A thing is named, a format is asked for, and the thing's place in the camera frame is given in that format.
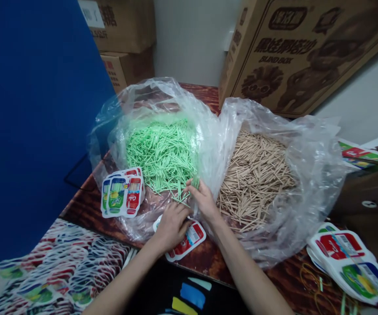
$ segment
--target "cartoon character print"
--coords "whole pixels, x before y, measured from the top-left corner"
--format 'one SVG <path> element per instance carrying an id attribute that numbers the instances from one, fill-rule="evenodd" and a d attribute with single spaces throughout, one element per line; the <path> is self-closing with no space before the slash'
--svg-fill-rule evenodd
<path id="1" fill-rule="evenodd" d="M 241 86 L 241 93 L 260 103 L 281 85 L 284 73 L 277 66 L 264 66 L 253 70 Z"/>
<path id="2" fill-rule="evenodd" d="M 332 85 L 340 77 L 338 67 L 361 57 L 365 45 L 377 32 L 378 14 L 375 10 L 367 10 L 344 22 L 320 48 L 308 54 L 310 66 L 288 78 L 286 92 L 275 111 L 295 112 L 316 92 Z"/>

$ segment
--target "white wall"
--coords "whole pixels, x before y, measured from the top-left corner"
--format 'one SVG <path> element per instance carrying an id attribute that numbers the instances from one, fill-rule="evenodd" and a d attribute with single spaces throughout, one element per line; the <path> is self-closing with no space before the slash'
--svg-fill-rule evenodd
<path id="1" fill-rule="evenodd" d="M 218 86 L 241 0 L 154 0 L 158 77 Z"/>
<path id="2" fill-rule="evenodd" d="M 341 116 L 338 135 L 354 143 L 364 144 L 378 138 L 378 56 L 313 114 Z"/>

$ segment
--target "blue board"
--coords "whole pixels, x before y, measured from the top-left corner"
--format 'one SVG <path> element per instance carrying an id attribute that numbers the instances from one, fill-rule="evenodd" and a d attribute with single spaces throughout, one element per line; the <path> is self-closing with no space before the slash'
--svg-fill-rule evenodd
<path id="1" fill-rule="evenodd" d="M 63 178 L 112 95 L 77 0 L 0 0 L 0 260 L 30 252 L 73 197 Z"/>

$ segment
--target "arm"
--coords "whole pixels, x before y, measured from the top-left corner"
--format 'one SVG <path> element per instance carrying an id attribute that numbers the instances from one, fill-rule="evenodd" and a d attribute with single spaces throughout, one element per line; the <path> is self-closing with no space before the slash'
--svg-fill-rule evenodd
<path id="1" fill-rule="evenodd" d="M 119 315 L 159 257 L 177 246 L 186 234 L 191 221 L 184 221 L 190 209 L 183 204 L 170 203 L 154 236 L 141 251 L 113 279 L 85 309 L 84 315 Z"/>
<path id="2" fill-rule="evenodd" d="M 293 311 L 266 274 L 251 259 L 234 233 L 222 219 L 209 188 L 200 181 L 199 190 L 186 183 L 185 191 L 190 191 L 198 202 L 207 223 L 218 239 L 218 246 L 232 278 L 252 314 L 289 314 Z"/>

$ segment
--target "left hand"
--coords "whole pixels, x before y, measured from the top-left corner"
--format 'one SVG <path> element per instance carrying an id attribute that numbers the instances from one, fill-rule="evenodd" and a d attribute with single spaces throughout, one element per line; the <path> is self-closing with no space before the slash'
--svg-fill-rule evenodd
<path id="1" fill-rule="evenodd" d="M 149 246 L 157 250 L 159 256 L 172 250 L 182 241 L 187 229 L 193 223 L 191 220 L 184 221 L 191 213 L 192 210 L 181 203 L 172 202 L 167 206 L 157 231 L 148 241 Z"/>

